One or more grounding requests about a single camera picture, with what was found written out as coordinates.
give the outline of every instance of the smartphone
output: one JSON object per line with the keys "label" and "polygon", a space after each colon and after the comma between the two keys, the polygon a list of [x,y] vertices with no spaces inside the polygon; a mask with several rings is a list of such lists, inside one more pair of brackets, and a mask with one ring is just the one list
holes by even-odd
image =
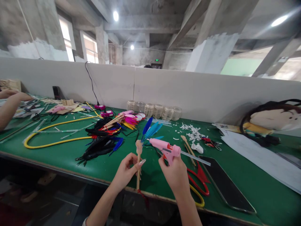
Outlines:
{"label": "smartphone", "polygon": [[256,210],[215,159],[204,156],[199,156],[199,158],[211,163],[211,166],[203,163],[202,165],[220,196],[230,208],[244,213],[256,214]]}

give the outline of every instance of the pink glue gun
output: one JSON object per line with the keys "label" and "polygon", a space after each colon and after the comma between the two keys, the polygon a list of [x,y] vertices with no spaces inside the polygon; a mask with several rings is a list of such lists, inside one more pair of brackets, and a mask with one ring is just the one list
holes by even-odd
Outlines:
{"label": "pink glue gun", "polygon": [[173,164],[173,157],[179,157],[181,154],[181,148],[179,146],[171,146],[166,141],[151,138],[149,142],[152,144],[152,146],[162,151],[164,158],[167,159],[170,166]]}
{"label": "pink glue gun", "polygon": [[54,109],[50,110],[49,113],[57,113],[58,111],[65,110],[64,106],[55,106]]}

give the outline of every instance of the white partition board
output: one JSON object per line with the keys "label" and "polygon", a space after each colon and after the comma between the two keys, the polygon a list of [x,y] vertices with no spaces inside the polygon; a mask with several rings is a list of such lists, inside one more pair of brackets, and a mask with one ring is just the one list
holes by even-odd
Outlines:
{"label": "white partition board", "polygon": [[[301,83],[219,74],[136,68],[134,100],[179,106],[182,117],[237,125],[259,104],[301,99]],[[284,132],[301,136],[301,130]]]}
{"label": "white partition board", "polygon": [[[100,104],[125,109],[133,99],[135,68],[93,63],[87,68]],[[0,57],[0,69],[0,78],[20,79],[32,94],[54,97],[52,86],[59,86],[66,99],[96,104],[85,63]]]}

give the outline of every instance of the window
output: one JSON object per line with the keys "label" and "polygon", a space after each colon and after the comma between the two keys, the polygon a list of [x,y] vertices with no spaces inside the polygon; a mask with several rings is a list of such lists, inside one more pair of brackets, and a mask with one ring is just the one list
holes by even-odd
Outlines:
{"label": "window", "polygon": [[74,62],[72,49],[75,50],[75,44],[74,44],[72,24],[61,16],[59,16],[59,21],[60,21],[69,61]]}
{"label": "window", "polygon": [[83,52],[85,60],[92,63],[98,63],[98,53],[96,41],[88,34],[81,31]]}

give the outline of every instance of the green wall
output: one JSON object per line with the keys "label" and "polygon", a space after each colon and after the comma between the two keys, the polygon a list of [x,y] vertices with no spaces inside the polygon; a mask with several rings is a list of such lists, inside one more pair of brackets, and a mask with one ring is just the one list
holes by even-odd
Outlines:
{"label": "green wall", "polygon": [[229,58],[221,74],[248,76],[256,71],[261,62],[262,59]]}

